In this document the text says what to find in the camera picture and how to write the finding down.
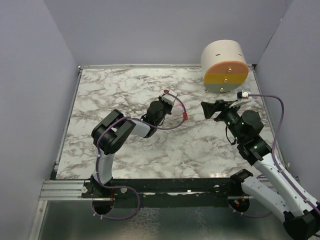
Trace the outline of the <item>red tag key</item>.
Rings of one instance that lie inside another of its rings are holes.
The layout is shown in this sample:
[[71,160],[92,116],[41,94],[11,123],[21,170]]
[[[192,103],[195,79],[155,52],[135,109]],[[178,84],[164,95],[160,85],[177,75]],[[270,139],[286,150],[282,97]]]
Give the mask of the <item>red tag key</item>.
[[185,121],[188,120],[188,114],[187,114],[186,112],[183,113],[183,119],[184,119]]

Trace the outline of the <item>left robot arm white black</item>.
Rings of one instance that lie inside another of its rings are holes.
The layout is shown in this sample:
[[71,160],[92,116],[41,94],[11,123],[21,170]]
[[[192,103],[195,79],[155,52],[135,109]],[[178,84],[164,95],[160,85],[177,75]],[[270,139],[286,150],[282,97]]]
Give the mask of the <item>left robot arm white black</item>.
[[111,191],[121,188],[136,192],[129,186],[110,185],[115,153],[130,135],[150,138],[162,126],[165,116],[172,113],[174,104],[174,100],[160,96],[158,100],[151,102],[146,114],[140,119],[125,117],[122,112],[114,109],[92,130],[91,137],[98,156],[90,183],[97,196],[103,198]]

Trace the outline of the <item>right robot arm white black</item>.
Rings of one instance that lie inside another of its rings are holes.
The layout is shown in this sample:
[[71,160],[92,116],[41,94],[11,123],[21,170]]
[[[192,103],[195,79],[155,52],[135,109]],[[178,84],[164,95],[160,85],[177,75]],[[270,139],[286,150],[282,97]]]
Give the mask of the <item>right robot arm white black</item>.
[[282,165],[272,148],[260,136],[264,125],[258,112],[246,110],[238,114],[238,101],[201,102],[204,117],[215,113],[216,122],[224,122],[235,138],[237,149],[251,166],[274,187],[271,190],[243,169],[232,175],[229,189],[240,196],[246,193],[268,208],[282,222],[294,240],[307,240],[320,230],[320,202],[310,195]]

